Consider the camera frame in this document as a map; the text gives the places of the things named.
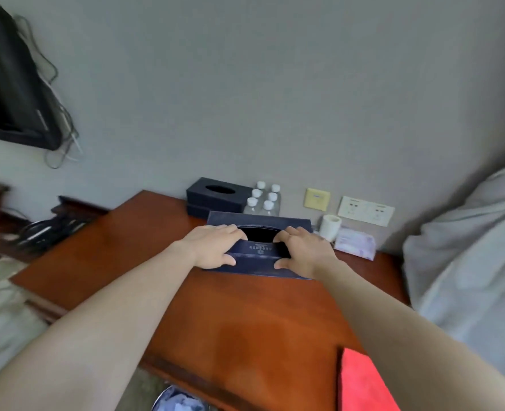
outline wooden desk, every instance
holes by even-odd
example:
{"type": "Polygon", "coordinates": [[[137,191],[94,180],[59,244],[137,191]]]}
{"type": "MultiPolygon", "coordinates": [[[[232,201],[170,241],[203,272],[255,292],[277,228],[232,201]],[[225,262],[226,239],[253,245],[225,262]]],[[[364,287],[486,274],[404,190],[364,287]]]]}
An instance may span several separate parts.
{"type": "MultiPolygon", "coordinates": [[[[203,223],[186,214],[184,201],[143,191],[12,281],[58,317],[203,223]]],[[[337,255],[407,302],[391,256],[337,255]]],[[[332,411],[343,347],[362,351],[321,284],[194,269],[142,365],[225,410],[332,411]]]]}

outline switch plate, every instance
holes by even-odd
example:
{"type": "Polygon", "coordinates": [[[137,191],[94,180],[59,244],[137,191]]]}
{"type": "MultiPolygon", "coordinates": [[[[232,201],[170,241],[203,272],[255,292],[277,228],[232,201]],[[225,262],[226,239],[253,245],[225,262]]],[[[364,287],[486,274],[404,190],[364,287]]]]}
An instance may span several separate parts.
{"type": "Polygon", "coordinates": [[[395,212],[394,207],[369,202],[363,221],[378,226],[388,226],[393,212],[395,212]]]}
{"type": "Polygon", "coordinates": [[[329,207],[330,192],[325,192],[324,190],[317,189],[306,189],[304,206],[310,207],[311,209],[326,211],[329,207]]]}
{"type": "Polygon", "coordinates": [[[365,217],[369,202],[365,200],[354,199],[352,197],[342,196],[338,216],[346,217],[356,221],[362,221],[365,217]]]}

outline power outlet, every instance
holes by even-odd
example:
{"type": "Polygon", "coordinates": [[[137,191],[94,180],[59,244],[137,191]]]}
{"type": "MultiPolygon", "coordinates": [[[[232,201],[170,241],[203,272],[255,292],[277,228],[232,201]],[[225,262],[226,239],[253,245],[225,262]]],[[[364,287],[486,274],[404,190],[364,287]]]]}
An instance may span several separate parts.
{"type": "Polygon", "coordinates": [[[395,212],[394,207],[370,202],[361,220],[378,226],[388,226],[393,212],[395,212]]]}
{"type": "Polygon", "coordinates": [[[356,221],[362,221],[366,215],[369,202],[342,196],[342,202],[338,209],[338,216],[346,217],[356,221]]]}

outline logo on tissue box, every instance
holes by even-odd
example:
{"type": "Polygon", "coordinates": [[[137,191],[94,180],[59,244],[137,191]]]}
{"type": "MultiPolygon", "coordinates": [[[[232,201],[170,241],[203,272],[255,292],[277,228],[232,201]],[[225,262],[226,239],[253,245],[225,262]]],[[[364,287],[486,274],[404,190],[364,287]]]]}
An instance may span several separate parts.
{"type": "Polygon", "coordinates": [[[270,248],[267,245],[251,245],[249,248],[256,250],[258,255],[263,255],[264,251],[273,251],[273,248],[270,248]]]}

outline gray wall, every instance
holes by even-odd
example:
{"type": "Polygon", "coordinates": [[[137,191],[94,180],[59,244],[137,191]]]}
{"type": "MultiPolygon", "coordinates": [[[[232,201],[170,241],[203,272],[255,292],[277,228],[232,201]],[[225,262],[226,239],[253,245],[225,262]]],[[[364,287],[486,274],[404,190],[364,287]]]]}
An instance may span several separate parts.
{"type": "Polygon", "coordinates": [[[505,164],[505,0],[0,0],[32,21],[86,158],[59,170],[0,141],[8,201],[115,207],[200,176],[397,208],[349,225],[398,250],[505,164]]]}

